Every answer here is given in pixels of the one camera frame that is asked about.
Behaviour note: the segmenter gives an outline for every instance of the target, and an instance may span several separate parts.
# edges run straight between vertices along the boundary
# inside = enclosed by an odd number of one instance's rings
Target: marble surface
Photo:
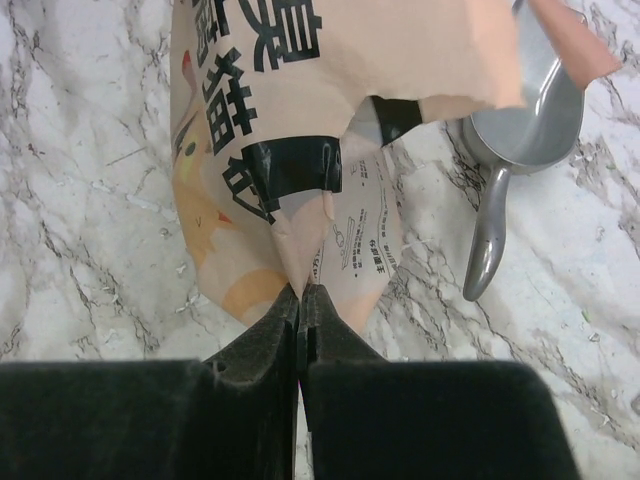
[[[502,266],[478,303],[461,285],[486,173],[455,124],[388,149],[407,246],[365,338],[390,359],[532,365],[584,478],[637,479],[640,3],[573,6],[625,67],[590,86],[575,154],[514,179]],[[0,6],[2,361],[205,357],[243,331],[198,294],[172,202],[170,12]]]

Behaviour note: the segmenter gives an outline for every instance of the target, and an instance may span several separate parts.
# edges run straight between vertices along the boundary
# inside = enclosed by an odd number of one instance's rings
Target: gray handle
[[[506,200],[511,170],[496,165],[482,196],[462,294],[470,302],[484,293],[498,270],[507,236]]]

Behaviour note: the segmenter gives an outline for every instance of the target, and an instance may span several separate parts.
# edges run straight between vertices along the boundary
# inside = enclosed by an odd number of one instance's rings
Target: gray scoop
[[[470,301],[484,293],[504,253],[505,202],[511,175],[533,173],[560,162],[575,146],[582,125],[584,93],[562,68],[528,3],[516,1],[513,13],[520,31],[518,47],[527,107],[481,111],[462,121],[467,149],[475,160],[491,167],[463,290],[464,298]]]

